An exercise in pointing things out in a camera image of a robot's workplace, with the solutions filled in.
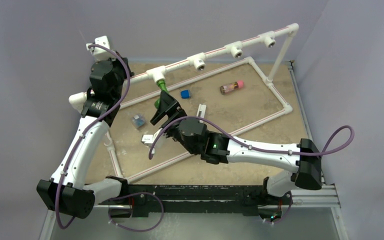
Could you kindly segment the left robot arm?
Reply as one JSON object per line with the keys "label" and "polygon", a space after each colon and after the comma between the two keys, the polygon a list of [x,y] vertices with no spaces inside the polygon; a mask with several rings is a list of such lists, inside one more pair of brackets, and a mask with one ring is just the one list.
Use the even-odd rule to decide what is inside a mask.
{"label": "left robot arm", "polygon": [[95,151],[109,131],[120,108],[123,83],[133,76],[126,57],[94,63],[89,76],[90,88],[80,111],[75,137],[50,179],[41,179],[36,187],[45,206],[55,212],[85,219],[93,209],[108,199],[126,203],[129,191],[120,177],[86,184],[86,175]]}

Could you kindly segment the small blue foil packet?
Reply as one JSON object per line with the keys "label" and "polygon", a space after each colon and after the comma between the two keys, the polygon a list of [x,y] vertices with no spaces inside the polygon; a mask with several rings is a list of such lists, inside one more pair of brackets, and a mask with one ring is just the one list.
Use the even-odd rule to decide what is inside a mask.
{"label": "small blue foil packet", "polygon": [[131,118],[131,122],[136,129],[140,129],[147,121],[141,114],[136,114]]}

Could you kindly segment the green plastic water faucet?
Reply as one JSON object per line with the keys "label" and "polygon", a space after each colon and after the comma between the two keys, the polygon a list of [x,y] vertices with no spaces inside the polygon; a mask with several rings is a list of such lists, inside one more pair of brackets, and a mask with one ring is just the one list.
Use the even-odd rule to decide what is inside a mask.
{"label": "green plastic water faucet", "polygon": [[168,93],[169,91],[168,91],[168,89],[167,89],[166,81],[163,80],[163,79],[159,80],[159,81],[156,83],[156,85],[157,85],[157,86],[159,87],[159,89],[160,89],[160,95],[158,96],[158,98],[157,98],[156,101],[154,102],[154,106],[155,106],[156,109],[158,109],[159,106],[160,106],[160,104],[161,104],[161,93],[162,93],[162,92],[166,92],[166,93]]}

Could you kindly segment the white plastic clip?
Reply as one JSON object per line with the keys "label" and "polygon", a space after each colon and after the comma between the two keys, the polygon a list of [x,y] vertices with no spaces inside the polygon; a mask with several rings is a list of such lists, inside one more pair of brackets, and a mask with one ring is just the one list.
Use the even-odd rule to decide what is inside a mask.
{"label": "white plastic clip", "polygon": [[207,109],[207,106],[205,104],[199,104],[196,116],[200,118],[204,118],[206,109]]}

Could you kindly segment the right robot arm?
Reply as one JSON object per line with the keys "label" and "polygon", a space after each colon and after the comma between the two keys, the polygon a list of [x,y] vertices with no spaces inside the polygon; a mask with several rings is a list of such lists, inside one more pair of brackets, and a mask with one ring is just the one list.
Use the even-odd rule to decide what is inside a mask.
{"label": "right robot arm", "polygon": [[269,177],[260,191],[262,200],[268,204],[294,189],[316,191],[322,188],[320,152],[310,139],[274,144],[233,137],[209,120],[188,116],[166,91],[161,91],[159,105],[150,122],[156,125],[163,117],[167,120],[151,144],[149,159],[153,158],[159,139],[166,137],[209,164],[251,163],[282,169],[281,173]]}

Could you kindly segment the blue grey small block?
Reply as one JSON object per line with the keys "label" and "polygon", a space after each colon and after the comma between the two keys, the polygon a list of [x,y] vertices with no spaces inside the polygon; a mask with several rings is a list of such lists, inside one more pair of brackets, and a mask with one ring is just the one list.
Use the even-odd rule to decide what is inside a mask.
{"label": "blue grey small block", "polygon": [[182,99],[190,99],[191,98],[191,91],[190,90],[188,90],[188,89],[186,89],[186,90],[182,90],[181,92],[180,92],[180,97],[182,98]]}

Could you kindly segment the white PVC pipe frame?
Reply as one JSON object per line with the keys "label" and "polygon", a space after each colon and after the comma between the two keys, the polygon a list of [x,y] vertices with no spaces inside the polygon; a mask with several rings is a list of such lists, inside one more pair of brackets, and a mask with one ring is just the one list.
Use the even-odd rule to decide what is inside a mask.
{"label": "white PVC pipe frame", "polygon": [[[146,72],[143,72],[141,74],[133,76],[131,80],[132,80],[133,84],[139,83],[139,82],[142,82],[142,81],[145,81],[148,79],[152,79],[155,83],[157,83],[157,81],[163,80],[163,77],[167,73],[170,73],[170,72],[173,72],[176,70],[180,70],[182,68],[189,67],[189,66],[193,66],[197,71],[202,71],[205,68],[205,62],[204,61],[206,61],[208,59],[219,57],[219,56],[222,56],[225,54],[231,54],[234,59],[239,59],[243,55],[243,48],[249,47],[249,46],[252,46],[255,44],[264,44],[267,48],[272,48],[276,43],[276,41],[275,41],[276,37],[287,35],[268,76],[266,76],[264,74],[264,72],[258,67],[255,60],[251,56],[248,56],[248,57],[244,57],[242,60],[238,60],[234,63],[225,65],[223,67],[217,68],[215,70],[212,70],[212,71],[209,71],[206,73],[203,73],[203,74],[198,75],[196,77],[193,77],[193,78],[190,78],[187,80],[183,80],[179,83],[175,83],[175,84],[167,87],[167,89],[169,91],[176,90],[176,89],[179,89],[180,87],[184,87],[188,84],[192,84],[192,83],[195,83],[197,81],[204,80],[205,78],[212,77],[213,75],[220,74],[220,73],[227,71],[227,70],[230,70],[232,68],[239,67],[243,64],[249,64],[251,67],[253,67],[253,69],[256,71],[256,73],[261,77],[262,82],[273,93],[273,95],[280,102],[280,104],[282,105],[283,108],[282,108],[282,110],[280,110],[276,113],[273,113],[273,114],[271,114],[265,118],[259,119],[255,122],[251,123],[251,124],[248,124],[242,128],[239,128],[239,129],[233,131],[232,133],[230,133],[234,136],[237,136],[239,134],[242,134],[242,133],[245,133],[245,132],[250,131],[252,129],[255,129],[256,127],[259,127],[259,126],[261,126],[261,125],[263,125],[269,121],[272,121],[276,118],[279,118],[283,115],[287,115],[293,111],[292,106],[285,100],[285,98],[281,95],[281,93],[277,90],[277,88],[273,84],[273,79],[274,79],[274,76],[279,69],[279,66],[280,66],[280,64],[281,64],[281,62],[282,62],[282,60],[283,60],[283,58],[284,58],[284,56],[285,56],[285,54],[289,48],[294,36],[297,34],[298,30],[299,30],[299,25],[297,23],[292,23],[292,24],[289,24],[283,28],[277,29],[275,31],[268,31],[268,32],[259,34],[255,37],[252,37],[252,38],[249,38],[246,40],[241,40],[241,41],[229,43],[223,47],[220,47],[220,48],[217,48],[214,50],[210,50],[207,52],[200,52],[200,53],[197,53],[195,55],[191,55],[184,60],[180,60],[178,62],[171,63],[169,65],[162,65],[162,66],[158,66],[158,67],[149,69]],[[149,93],[147,95],[143,95],[141,97],[130,100],[127,103],[121,104],[120,109],[127,108],[127,107],[130,107],[132,105],[141,103],[141,102],[146,101],[148,99],[151,99],[153,97],[156,97],[158,95],[158,93],[159,93],[158,91],[154,91],[154,92]],[[80,106],[81,106],[81,104],[83,105],[83,103],[86,101],[86,99],[87,99],[86,96],[87,96],[87,94],[85,92],[84,93],[83,92],[76,93],[76,94],[71,95],[69,97],[68,101],[74,109],[76,109],[80,112],[80,110],[81,110]],[[129,177],[128,180],[130,180],[131,183],[134,183],[138,180],[141,180],[145,177],[150,176],[151,174],[156,173],[157,171],[167,169],[167,168],[171,167],[172,165],[177,164],[180,161],[183,161],[183,160],[185,160],[191,156],[192,155],[187,153],[187,152],[182,153],[182,154],[175,156],[173,158],[170,158],[170,159],[168,159],[162,163],[159,163],[159,164],[157,164],[151,168],[148,168],[148,169],[143,170],[139,173],[136,173],[133,176]]]}

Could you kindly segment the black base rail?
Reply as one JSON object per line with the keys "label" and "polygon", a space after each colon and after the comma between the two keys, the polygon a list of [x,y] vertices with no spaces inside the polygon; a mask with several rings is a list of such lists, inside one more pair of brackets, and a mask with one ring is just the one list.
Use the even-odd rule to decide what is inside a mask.
{"label": "black base rail", "polygon": [[291,207],[292,194],[268,194],[263,185],[151,185],[131,184],[121,189],[118,198],[103,205],[125,205],[134,218],[150,213],[241,214],[276,220],[283,207]]}

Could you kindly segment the pink capped small bottle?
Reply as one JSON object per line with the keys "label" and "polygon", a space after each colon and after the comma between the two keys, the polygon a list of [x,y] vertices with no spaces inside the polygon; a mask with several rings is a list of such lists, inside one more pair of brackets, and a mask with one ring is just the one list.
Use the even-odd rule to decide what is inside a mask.
{"label": "pink capped small bottle", "polygon": [[235,90],[242,89],[243,87],[244,87],[244,82],[242,80],[238,80],[238,81],[220,86],[219,90],[222,95],[226,95]]}

